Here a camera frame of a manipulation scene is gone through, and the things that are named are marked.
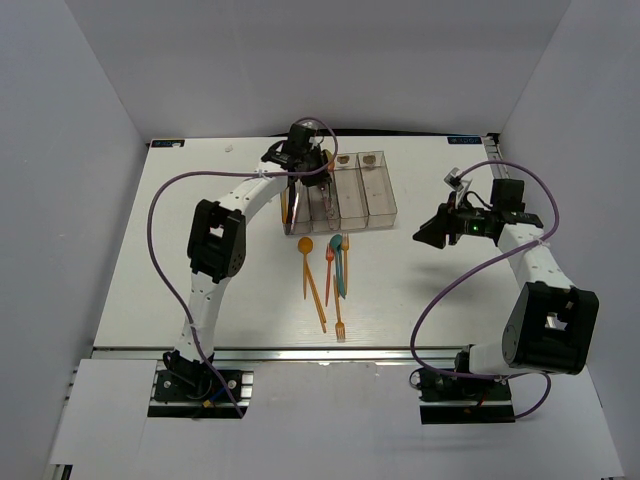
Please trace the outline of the orange plastic knife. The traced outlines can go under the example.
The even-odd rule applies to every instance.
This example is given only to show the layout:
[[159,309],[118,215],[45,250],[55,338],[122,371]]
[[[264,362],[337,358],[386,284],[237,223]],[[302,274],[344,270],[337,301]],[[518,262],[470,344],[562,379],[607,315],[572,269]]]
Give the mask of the orange plastic knife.
[[288,223],[288,203],[288,188],[285,188],[285,190],[280,194],[281,220],[283,225]]

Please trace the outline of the iridescent rainbow metal spoon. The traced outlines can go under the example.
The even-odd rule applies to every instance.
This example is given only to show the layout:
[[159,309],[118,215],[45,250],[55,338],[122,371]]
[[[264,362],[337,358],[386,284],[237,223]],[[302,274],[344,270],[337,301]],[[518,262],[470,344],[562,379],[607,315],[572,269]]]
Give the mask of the iridescent rainbow metal spoon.
[[320,186],[320,191],[324,204],[328,228],[330,231],[334,231],[336,229],[336,213],[332,194],[333,154],[329,150],[324,149],[322,151],[322,156],[327,164],[327,177],[325,179],[325,182]]

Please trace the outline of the black plastic knife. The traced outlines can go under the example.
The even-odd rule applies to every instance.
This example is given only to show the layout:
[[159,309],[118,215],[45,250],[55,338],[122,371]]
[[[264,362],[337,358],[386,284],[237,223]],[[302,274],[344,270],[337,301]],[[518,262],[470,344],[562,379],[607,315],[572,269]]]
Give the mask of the black plastic knife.
[[295,213],[295,200],[296,200],[296,187],[295,182],[290,181],[287,189],[287,204],[286,204],[286,216],[285,216],[285,234],[290,235],[294,224],[293,217]]

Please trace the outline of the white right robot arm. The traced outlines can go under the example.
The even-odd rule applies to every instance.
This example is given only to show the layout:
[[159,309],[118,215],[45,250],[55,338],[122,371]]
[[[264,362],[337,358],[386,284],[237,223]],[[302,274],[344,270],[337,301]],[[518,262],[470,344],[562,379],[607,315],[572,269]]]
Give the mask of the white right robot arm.
[[414,234],[415,241],[442,249],[464,235],[488,238],[509,265],[520,288],[500,340],[468,345],[456,356],[453,390],[472,399],[488,376],[519,373],[580,373],[586,363],[599,300],[562,272],[543,240],[540,218],[525,210],[525,184],[498,179],[486,208],[452,192],[437,213]]

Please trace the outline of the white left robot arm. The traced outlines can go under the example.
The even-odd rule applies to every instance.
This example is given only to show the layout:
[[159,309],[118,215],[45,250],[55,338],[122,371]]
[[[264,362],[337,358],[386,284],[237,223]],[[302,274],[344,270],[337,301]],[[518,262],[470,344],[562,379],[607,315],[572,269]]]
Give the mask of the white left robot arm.
[[329,158],[315,140],[316,132],[309,121],[292,125],[285,140],[269,147],[253,177],[216,201],[196,205],[187,244],[190,315],[175,346],[182,358],[197,363],[213,358],[222,298],[245,262],[252,218],[274,197],[284,195],[285,224],[293,226],[300,200],[296,184],[329,181]]

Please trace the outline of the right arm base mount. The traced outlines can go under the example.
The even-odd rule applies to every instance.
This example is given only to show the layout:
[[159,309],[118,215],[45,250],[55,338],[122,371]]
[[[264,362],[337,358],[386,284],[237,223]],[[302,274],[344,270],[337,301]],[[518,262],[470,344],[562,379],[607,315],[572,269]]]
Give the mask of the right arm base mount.
[[457,378],[414,370],[409,384],[419,392],[422,425],[514,423],[507,383]]

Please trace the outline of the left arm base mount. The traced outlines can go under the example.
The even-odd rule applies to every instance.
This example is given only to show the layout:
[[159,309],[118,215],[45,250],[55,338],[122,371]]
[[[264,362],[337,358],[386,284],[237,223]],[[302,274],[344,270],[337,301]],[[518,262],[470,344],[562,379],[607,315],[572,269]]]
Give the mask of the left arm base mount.
[[251,384],[251,371],[223,368],[216,375],[206,363],[168,351],[154,377],[147,416],[240,419],[249,406]]

